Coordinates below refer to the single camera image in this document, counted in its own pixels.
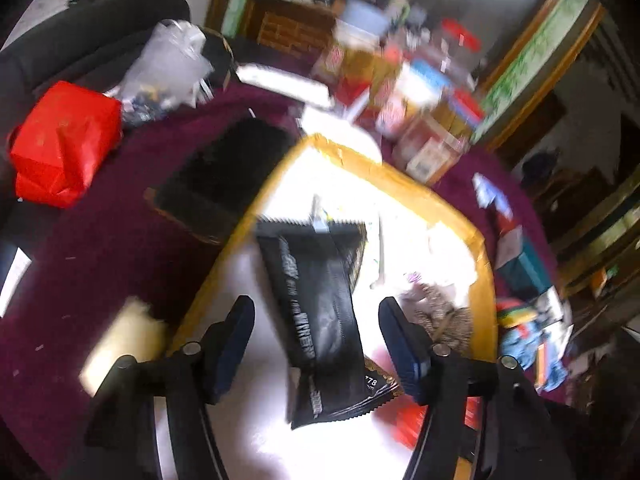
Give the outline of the red yellow green sponge pack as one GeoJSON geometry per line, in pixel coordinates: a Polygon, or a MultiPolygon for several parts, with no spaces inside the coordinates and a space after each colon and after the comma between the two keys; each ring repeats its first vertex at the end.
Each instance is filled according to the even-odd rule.
{"type": "Polygon", "coordinates": [[[498,324],[502,328],[513,328],[533,322],[538,316],[534,307],[516,298],[499,298],[496,311],[498,324]]]}

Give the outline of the black snack pouch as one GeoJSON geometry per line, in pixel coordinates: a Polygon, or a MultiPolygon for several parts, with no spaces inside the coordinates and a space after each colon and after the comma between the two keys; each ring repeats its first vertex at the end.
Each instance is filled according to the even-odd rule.
{"type": "Polygon", "coordinates": [[[294,429],[368,414],[401,394],[397,379],[362,350],[352,292],[366,226],[260,219],[255,237],[288,364],[299,370],[294,429]]]}

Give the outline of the blue towel with red band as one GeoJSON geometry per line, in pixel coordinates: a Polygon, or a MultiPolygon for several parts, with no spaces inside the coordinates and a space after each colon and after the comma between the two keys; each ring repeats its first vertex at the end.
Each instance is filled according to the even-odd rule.
{"type": "Polygon", "coordinates": [[[522,370],[533,370],[538,391],[553,391],[567,378],[560,344],[552,333],[536,322],[506,330],[500,341],[500,354],[516,359],[522,370]]]}

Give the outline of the brown fuzzy item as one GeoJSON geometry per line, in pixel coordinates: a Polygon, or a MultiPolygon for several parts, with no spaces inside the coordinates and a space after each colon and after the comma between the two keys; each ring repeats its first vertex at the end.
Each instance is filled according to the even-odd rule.
{"type": "Polygon", "coordinates": [[[408,320],[421,326],[434,344],[446,344],[461,354],[469,350],[471,310],[456,307],[438,287],[414,283],[400,295],[400,306],[408,320]]]}

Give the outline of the teal tissue box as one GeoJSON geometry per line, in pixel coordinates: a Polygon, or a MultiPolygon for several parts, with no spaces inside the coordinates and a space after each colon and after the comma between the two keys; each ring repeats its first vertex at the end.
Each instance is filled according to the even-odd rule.
{"type": "Polygon", "coordinates": [[[546,292],[552,281],[535,248],[524,237],[503,237],[498,241],[497,274],[513,297],[533,300],[546,292]]]}

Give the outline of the maroon tablecloth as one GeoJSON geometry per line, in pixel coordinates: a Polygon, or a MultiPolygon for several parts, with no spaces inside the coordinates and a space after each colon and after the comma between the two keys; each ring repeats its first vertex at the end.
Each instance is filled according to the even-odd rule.
{"type": "MultiPolygon", "coordinates": [[[[288,102],[273,93],[235,88],[205,105],[134,132],[112,162],[105,164],[87,194],[60,220],[38,249],[8,313],[1,320],[1,418],[26,453],[51,479],[57,479],[77,444],[86,420],[90,396],[78,374],[90,350],[114,321],[129,296],[160,309],[160,318],[177,326],[186,308],[204,314],[204,301],[222,278],[210,271],[222,249],[201,242],[194,235],[156,212],[143,192],[165,181],[198,148],[216,140],[224,130],[248,117],[255,105],[258,117],[284,125],[288,102]]],[[[488,213],[477,205],[472,174],[484,174],[501,188],[518,218],[528,229],[547,272],[555,272],[554,257],[541,234],[541,226],[528,199],[498,160],[481,148],[472,148],[454,169],[435,184],[435,191],[410,181],[391,166],[371,176],[383,188],[400,197],[403,205],[417,211],[426,206],[446,212],[450,228],[460,231],[471,224],[477,230],[470,240],[480,250],[484,236],[488,270],[495,258],[496,237],[488,213]]],[[[310,472],[282,469],[285,455],[250,454],[256,445],[283,443],[249,429],[220,437],[232,479],[364,479],[399,478],[383,474],[383,460],[390,465],[392,448],[366,447],[366,458],[356,458],[356,448],[340,444],[337,451],[350,452],[351,464],[363,472],[347,472],[345,466],[329,465],[320,458],[304,458],[310,472]]],[[[337,451],[331,455],[337,460],[337,451]]]]}

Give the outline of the yellow cardboard box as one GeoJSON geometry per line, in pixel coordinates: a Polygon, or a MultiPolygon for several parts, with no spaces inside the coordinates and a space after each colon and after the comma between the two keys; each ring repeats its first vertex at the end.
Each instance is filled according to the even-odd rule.
{"type": "Polygon", "coordinates": [[[482,234],[429,188],[391,166],[322,136],[300,141],[273,171],[186,312],[172,346],[200,338],[237,296],[252,297],[256,321],[231,390],[208,410],[224,468],[232,479],[399,479],[410,451],[378,411],[344,422],[292,429],[286,417],[290,371],[268,310],[270,289],[254,223],[259,217],[307,221],[320,208],[363,223],[368,244],[354,304],[364,353],[390,360],[378,304],[411,274],[451,287],[472,311],[471,356],[497,356],[495,286],[482,234]]]}

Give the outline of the blue white tissue packet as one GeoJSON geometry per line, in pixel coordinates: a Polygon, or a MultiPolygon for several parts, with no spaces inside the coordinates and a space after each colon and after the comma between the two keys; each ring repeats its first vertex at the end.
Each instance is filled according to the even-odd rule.
{"type": "Polygon", "coordinates": [[[494,205],[496,209],[507,219],[513,219],[513,211],[506,196],[484,174],[474,174],[472,183],[475,190],[478,206],[487,209],[494,205]]]}

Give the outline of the red gift box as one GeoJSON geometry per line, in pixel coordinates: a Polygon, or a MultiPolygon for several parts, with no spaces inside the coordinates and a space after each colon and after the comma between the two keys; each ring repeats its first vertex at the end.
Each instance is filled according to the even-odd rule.
{"type": "Polygon", "coordinates": [[[122,104],[67,81],[54,84],[15,130],[17,197],[66,209],[90,188],[122,140],[122,104]]]}

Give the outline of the clear plastic bag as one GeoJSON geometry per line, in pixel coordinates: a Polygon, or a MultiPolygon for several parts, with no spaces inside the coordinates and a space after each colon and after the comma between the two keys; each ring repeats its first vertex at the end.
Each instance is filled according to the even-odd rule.
{"type": "Polygon", "coordinates": [[[207,78],[214,72],[203,55],[204,32],[187,21],[165,20],[152,31],[119,84],[107,91],[122,104],[122,124],[132,129],[156,122],[180,106],[213,99],[207,78]]]}

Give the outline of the black sofa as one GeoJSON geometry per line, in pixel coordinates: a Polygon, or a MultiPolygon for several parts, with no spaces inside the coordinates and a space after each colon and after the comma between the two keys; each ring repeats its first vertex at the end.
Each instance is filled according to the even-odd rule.
{"type": "Polygon", "coordinates": [[[186,0],[74,0],[1,51],[1,134],[62,80],[104,92],[119,83],[157,23],[190,20],[186,0]]]}

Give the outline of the bamboo painted pillar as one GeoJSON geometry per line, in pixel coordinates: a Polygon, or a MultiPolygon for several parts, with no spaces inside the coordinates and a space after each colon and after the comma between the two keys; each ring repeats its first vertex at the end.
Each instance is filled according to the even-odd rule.
{"type": "Polygon", "coordinates": [[[576,61],[604,14],[600,0],[544,0],[480,81],[489,113],[472,142],[491,151],[506,144],[576,61]]]}

